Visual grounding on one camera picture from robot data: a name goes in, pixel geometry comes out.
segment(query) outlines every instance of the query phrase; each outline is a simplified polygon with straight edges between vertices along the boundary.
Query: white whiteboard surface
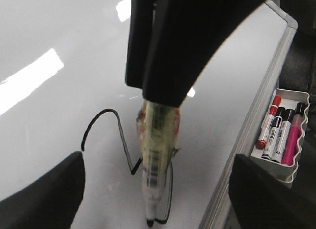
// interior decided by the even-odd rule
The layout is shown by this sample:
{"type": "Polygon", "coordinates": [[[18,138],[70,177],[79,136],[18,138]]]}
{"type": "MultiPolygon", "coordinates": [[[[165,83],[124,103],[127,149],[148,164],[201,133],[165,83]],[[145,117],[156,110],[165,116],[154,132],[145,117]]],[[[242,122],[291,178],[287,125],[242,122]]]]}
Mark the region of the white whiteboard surface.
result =
{"type": "MultiPolygon", "coordinates": [[[[0,103],[16,100],[0,116],[0,200],[79,151],[87,125],[104,108],[118,112],[133,162],[138,159],[142,96],[124,84],[129,19],[119,19],[121,1],[0,0],[0,103]],[[39,76],[25,67],[48,51],[63,65],[50,74],[48,61],[31,66],[47,80],[25,96],[39,76]],[[25,70],[30,74],[22,82],[12,78],[25,70]],[[1,89],[6,83],[10,88],[1,89]]],[[[195,96],[181,107],[170,218],[153,228],[198,228],[286,26],[262,5],[194,84],[195,96]]],[[[96,122],[83,158],[86,187],[71,228],[147,228],[141,171],[129,173],[113,114],[96,122]]]]}

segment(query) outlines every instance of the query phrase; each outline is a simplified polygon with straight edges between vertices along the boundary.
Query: marker cap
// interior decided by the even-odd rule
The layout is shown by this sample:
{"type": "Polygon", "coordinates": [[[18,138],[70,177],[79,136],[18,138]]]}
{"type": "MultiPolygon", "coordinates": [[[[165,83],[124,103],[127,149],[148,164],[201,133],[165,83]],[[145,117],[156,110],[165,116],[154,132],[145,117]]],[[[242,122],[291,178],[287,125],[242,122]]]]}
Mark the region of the marker cap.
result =
{"type": "Polygon", "coordinates": [[[285,113],[285,108],[284,107],[279,107],[276,111],[276,116],[283,116],[285,113]]]}
{"type": "Polygon", "coordinates": [[[272,105],[279,106],[281,103],[281,97],[280,96],[275,96],[272,102],[272,105]]]}
{"type": "Polygon", "coordinates": [[[305,108],[306,108],[305,103],[299,102],[296,105],[295,114],[299,114],[300,116],[303,116],[305,108]]]}
{"type": "Polygon", "coordinates": [[[289,121],[291,123],[294,115],[295,115],[295,110],[287,109],[284,113],[283,121],[289,121]]]}

